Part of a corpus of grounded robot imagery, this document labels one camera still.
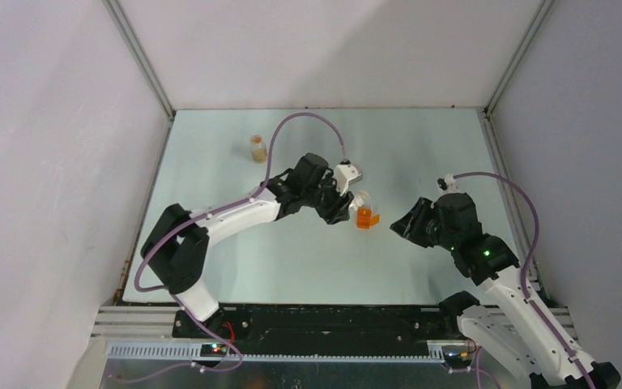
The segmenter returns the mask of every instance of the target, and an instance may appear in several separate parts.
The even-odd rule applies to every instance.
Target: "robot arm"
[[[529,379],[534,389],[588,387],[574,363],[577,359],[598,389],[616,387],[620,376],[611,363],[596,363],[583,351],[530,286],[530,296],[525,297],[518,259],[500,238],[483,233],[473,199],[459,193],[451,177],[440,180],[440,187],[444,194],[436,202],[420,198],[390,229],[419,246],[448,250],[457,269],[497,302],[518,335],[496,324],[466,292],[441,303],[445,312],[455,316],[452,321],[456,320],[459,331],[485,347],[512,374]],[[569,344],[575,355],[557,338]]]
[[[219,307],[202,278],[209,248],[249,227],[297,213],[301,207],[314,208],[327,224],[349,220],[349,213],[363,203],[361,197],[355,198],[348,190],[349,185],[362,177],[361,170],[349,161],[330,170],[323,158],[308,153],[294,169],[271,178],[256,198],[215,215],[207,213],[206,218],[182,230],[161,246],[149,267],[186,309],[197,319],[206,320]],[[169,231],[194,216],[179,204],[167,207],[141,255],[146,257]]]

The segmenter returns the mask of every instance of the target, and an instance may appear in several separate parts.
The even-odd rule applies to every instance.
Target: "small bottle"
[[[356,227],[360,229],[370,229],[380,223],[380,214],[375,206],[371,206],[371,196],[364,190],[359,190],[357,194],[364,200],[356,213]]]
[[[261,135],[254,135],[249,140],[251,142],[251,157],[258,163],[263,163],[268,160],[268,150],[266,150],[266,144],[263,142]]]

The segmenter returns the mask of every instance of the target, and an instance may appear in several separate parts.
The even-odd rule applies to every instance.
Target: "orange liquid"
[[[356,227],[370,229],[380,222],[380,215],[373,216],[371,208],[360,207],[356,217]]]

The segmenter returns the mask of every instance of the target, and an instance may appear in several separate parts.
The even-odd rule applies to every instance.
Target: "white wall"
[[[122,2],[177,109],[482,106],[539,3]]]
[[[0,1],[0,388],[66,385],[165,127],[101,0]]]
[[[539,209],[544,281],[622,373],[622,2],[559,2],[494,125]]]

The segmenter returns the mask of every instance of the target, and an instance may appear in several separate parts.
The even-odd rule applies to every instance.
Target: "floor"
[[[199,209],[237,200],[263,179],[249,137],[270,142],[290,113],[284,109],[178,111],[139,246],[170,204]],[[219,301],[315,304],[437,304],[461,290],[483,303],[449,254],[423,249],[398,237],[389,225],[420,196],[438,196],[436,180],[447,173],[492,171],[475,109],[319,109],[314,112],[342,131],[349,159],[364,171],[352,190],[366,190],[381,215],[370,230],[356,221],[328,226],[304,209],[259,225],[213,247],[204,272]],[[275,143],[273,174],[314,152],[331,166],[341,159],[334,133],[312,118],[296,118]],[[459,187],[475,200],[484,230],[517,251],[497,183],[467,178]],[[123,294],[130,302],[172,302],[165,291],[139,293],[132,279],[141,257],[135,253]],[[142,285],[158,280],[147,269]]]

